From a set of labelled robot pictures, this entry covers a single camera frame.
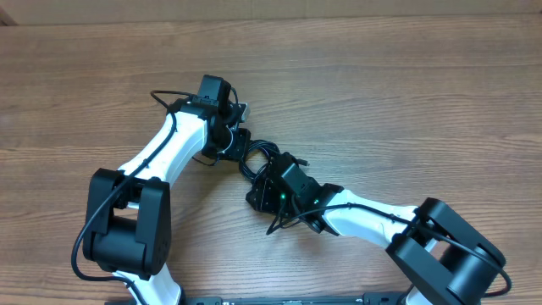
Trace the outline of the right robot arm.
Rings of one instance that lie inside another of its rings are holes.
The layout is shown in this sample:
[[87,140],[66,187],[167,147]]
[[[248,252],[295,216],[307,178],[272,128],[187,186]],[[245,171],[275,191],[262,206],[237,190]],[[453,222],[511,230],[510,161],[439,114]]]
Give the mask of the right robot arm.
[[284,152],[268,157],[250,180],[248,203],[272,214],[267,232],[303,223],[316,233],[354,236],[385,250],[412,286],[401,304],[479,304],[507,294],[512,280],[502,252],[441,200],[421,206],[375,202],[302,171],[306,161]]

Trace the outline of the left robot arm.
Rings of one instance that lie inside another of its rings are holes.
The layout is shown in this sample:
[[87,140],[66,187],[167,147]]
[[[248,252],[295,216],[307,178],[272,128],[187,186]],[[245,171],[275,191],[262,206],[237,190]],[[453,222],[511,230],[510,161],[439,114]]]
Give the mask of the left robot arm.
[[204,75],[196,94],[176,91],[160,131],[129,162],[90,180],[86,222],[71,265],[82,280],[118,281],[131,304],[181,304],[185,294],[166,261],[172,245],[170,189],[200,153],[211,165],[240,162],[249,107],[225,79]]

